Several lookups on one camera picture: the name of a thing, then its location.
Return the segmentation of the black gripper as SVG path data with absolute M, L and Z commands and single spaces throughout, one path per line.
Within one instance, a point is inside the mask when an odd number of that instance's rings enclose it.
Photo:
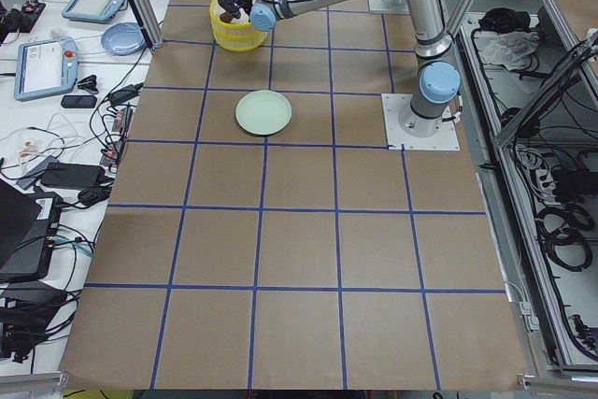
M 218 0 L 218 3 L 228 14 L 240 14 L 241 11 L 250 14 L 250 0 Z

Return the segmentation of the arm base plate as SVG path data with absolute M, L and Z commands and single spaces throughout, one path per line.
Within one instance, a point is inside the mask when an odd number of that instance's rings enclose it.
M 368 7 L 371 13 L 376 14 L 409 15 L 406 0 L 368 0 Z
M 460 145 L 446 106 L 439 118 L 427 120 L 411 109 L 412 95 L 383 93 L 382 111 L 389 150 L 459 151 Z

